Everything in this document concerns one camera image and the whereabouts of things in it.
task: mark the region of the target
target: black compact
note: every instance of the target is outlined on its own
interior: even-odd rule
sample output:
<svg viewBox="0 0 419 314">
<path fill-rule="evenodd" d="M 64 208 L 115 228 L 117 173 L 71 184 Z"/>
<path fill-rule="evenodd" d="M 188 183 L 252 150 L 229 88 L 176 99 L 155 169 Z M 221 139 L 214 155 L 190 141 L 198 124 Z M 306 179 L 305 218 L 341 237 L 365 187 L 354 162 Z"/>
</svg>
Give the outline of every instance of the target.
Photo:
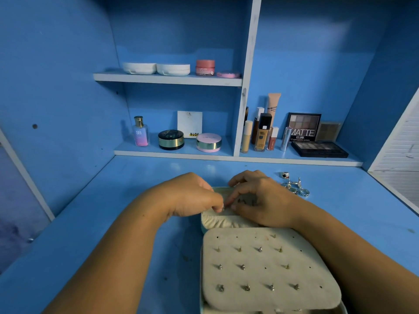
<svg viewBox="0 0 419 314">
<path fill-rule="evenodd" d="M 333 142 L 293 141 L 291 145 L 301 157 L 334 157 L 345 159 L 349 156 L 348 152 Z"/>
<path fill-rule="evenodd" d="M 185 145 L 184 134 L 179 130 L 165 130 L 158 134 L 158 144 L 163 150 L 177 150 Z"/>
</svg>

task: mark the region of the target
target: gold bottle cap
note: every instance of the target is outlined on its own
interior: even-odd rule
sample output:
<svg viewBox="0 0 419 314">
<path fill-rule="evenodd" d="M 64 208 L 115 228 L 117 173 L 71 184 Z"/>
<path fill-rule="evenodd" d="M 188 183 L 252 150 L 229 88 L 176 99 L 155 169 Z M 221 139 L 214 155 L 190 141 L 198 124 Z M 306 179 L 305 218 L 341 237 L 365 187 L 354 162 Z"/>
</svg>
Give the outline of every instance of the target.
<svg viewBox="0 0 419 314">
<path fill-rule="evenodd" d="M 144 126 L 143 116 L 135 116 L 134 120 L 135 120 L 135 126 L 136 127 L 142 128 Z"/>
</svg>

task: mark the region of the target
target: primer tube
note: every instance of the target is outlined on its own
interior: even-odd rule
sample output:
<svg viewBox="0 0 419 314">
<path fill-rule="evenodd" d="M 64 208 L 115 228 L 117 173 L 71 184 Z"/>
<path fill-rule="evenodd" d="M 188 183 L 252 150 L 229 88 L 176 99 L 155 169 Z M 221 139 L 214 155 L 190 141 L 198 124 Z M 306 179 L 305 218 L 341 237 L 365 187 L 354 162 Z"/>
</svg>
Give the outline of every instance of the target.
<svg viewBox="0 0 419 314">
<path fill-rule="evenodd" d="M 267 113 L 272 115 L 271 126 L 274 125 L 274 118 L 276 107 L 278 106 L 278 101 L 280 99 L 281 94 L 268 94 L 269 102 L 268 102 L 268 110 Z"/>
</svg>

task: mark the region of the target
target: black eyeshadow palette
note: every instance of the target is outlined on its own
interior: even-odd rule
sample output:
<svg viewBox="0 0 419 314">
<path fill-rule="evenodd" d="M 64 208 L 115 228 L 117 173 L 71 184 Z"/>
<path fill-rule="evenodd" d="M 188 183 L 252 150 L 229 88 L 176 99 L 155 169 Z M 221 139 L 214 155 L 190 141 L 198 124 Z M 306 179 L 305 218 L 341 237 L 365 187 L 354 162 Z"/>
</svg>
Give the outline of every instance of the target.
<svg viewBox="0 0 419 314">
<path fill-rule="evenodd" d="M 348 152 L 333 142 L 292 142 L 292 147 L 301 157 L 347 158 Z"/>
</svg>

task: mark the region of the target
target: pink jar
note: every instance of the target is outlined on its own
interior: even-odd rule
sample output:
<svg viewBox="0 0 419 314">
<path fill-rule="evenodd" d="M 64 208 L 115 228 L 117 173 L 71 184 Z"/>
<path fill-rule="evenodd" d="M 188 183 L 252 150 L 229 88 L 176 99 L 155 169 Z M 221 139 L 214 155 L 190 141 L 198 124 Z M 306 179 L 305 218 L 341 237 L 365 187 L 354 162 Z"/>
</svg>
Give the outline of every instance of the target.
<svg viewBox="0 0 419 314">
<path fill-rule="evenodd" d="M 215 61 L 210 59 L 197 59 L 195 72 L 197 76 L 214 76 Z"/>
</svg>

